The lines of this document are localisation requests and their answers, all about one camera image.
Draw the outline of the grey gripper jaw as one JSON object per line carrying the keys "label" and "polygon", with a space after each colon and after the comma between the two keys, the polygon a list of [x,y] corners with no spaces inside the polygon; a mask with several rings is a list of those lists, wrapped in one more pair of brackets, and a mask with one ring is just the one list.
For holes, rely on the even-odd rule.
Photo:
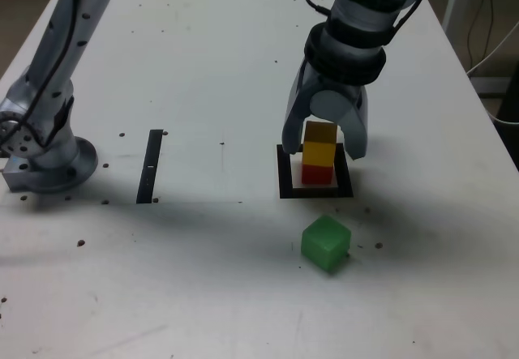
{"label": "grey gripper jaw", "polygon": [[303,61],[290,90],[281,133],[284,152],[297,152],[302,138],[303,123],[311,115],[311,98],[319,91],[317,73],[308,61]]}
{"label": "grey gripper jaw", "polygon": [[351,159],[367,152],[367,93],[364,87],[353,95],[331,90],[317,92],[310,103],[311,114],[338,125],[344,137],[344,149]]}

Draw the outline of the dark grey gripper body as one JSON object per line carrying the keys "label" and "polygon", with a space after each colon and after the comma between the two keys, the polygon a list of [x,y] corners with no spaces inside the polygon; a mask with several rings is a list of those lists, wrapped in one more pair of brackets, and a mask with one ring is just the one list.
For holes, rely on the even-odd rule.
{"label": "dark grey gripper body", "polygon": [[355,106],[362,105],[362,87],[340,83],[324,75],[320,75],[318,80],[325,90],[339,93]]}

